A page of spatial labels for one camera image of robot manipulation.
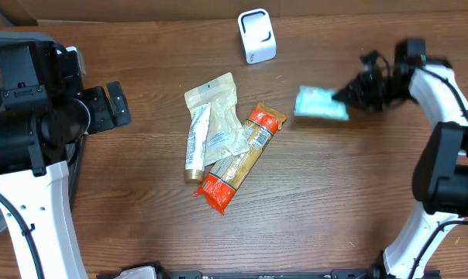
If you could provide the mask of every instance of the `snack bag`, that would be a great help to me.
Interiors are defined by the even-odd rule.
[[[244,178],[286,120],[283,113],[258,103],[243,125],[249,151],[215,163],[194,196],[204,195],[213,208],[224,214]]]

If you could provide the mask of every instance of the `plastic bag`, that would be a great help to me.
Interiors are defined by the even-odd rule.
[[[211,103],[205,166],[249,150],[243,127],[236,116],[236,84],[227,73],[184,94],[191,117],[194,108]]]

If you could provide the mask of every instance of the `tube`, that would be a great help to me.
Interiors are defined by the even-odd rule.
[[[186,149],[187,183],[201,183],[205,171],[206,136],[210,126],[211,103],[193,108],[193,119],[189,128],[188,148]]]

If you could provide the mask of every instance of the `gold cap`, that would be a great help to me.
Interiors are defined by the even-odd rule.
[[[186,170],[184,178],[186,183],[201,183],[203,181],[203,170]]]

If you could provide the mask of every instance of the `light blue object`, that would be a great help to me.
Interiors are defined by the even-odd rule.
[[[294,116],[349,120],[346,105],[332,99],[335,93],[332,89],[300,86]]]

